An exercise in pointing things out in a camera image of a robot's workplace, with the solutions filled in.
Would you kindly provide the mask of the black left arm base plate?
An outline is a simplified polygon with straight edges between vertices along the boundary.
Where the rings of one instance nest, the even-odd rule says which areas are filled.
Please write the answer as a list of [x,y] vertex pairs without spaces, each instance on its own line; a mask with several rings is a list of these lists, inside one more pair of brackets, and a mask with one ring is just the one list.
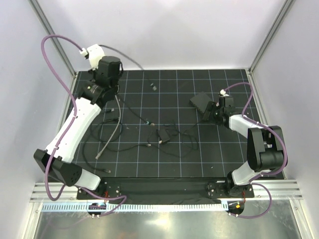
[[107,181],[103,178],[98,187],[92,191],[93,194],[98,197],[92,196],[83,189],[78,189],[76,199],[77,200],[98,200],[101,198],[117,198],[122,195],[121,185],[116,182]]

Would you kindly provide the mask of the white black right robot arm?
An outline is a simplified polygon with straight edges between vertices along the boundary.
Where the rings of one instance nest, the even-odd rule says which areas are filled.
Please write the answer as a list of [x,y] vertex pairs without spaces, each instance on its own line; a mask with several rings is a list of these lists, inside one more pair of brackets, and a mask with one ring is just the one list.
[[199,110],[204,121],[235,131],[247,139],[246,162],[228,173],[223,189],[228,197],[240,197],[252,181],[276,175],[287,166],[288,154],[279,126],[267,126],[236,111],[233,97],[221,91],[214,102],[204,92]]

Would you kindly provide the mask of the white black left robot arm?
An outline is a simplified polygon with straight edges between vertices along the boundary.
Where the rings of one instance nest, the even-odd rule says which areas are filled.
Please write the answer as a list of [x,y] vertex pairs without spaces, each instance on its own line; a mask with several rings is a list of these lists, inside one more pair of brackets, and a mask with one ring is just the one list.
[[123,74],[123,65],[118,57],[103,56],[98,68],[91,72],[93,78],[83,83],[64,125],[46,149],[37,149],[34,159],[48,176],[67,186],[88,189],[94,199],[104,197],[106,188],[101,178],[74,164],[75,151],[93,120],[108,101],[115,99],[118,81]]

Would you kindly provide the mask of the black network switch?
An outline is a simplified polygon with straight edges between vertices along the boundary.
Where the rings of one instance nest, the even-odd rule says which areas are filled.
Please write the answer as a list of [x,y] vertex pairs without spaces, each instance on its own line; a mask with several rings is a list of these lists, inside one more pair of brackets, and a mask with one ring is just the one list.
[[190,104],[195,107],[201,114],[204,114],[207,107],[211,107],[213,99],[205,92],[201,92],[189,100]]

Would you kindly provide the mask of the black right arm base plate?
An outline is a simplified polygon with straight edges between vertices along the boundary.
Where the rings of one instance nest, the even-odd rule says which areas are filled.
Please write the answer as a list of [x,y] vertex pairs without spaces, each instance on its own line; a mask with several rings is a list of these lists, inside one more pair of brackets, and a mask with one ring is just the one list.
[[225,181],[209,182],[207,184],[208,195],[211,199],[254,198],[252,185],[232,185]]

